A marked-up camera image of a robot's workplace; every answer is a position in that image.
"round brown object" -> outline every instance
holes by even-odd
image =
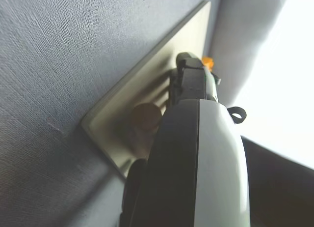
[[[154,130],[161,121],[161,111],[153,103],[137,105],[131,113],[131,125],[144,131]]]

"gray fabric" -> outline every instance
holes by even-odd
[[[221,0],[210,47],[210,56],[215,62],[213,71],[222,79],[217,88],[220,103],[233,104],[284,2]]]
[[[200,1],[0,0],[1,226],[115,226],[124,180],[77,126]]]

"beige tray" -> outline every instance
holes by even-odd
[[[168,73],[176,67],[178,53],[202,57],[209,11],[210,2],[200,3],[83,118],[84,130],[124,175],[136,157],[116,128],[139,103],[154,102],[162,107],[168,98]]]

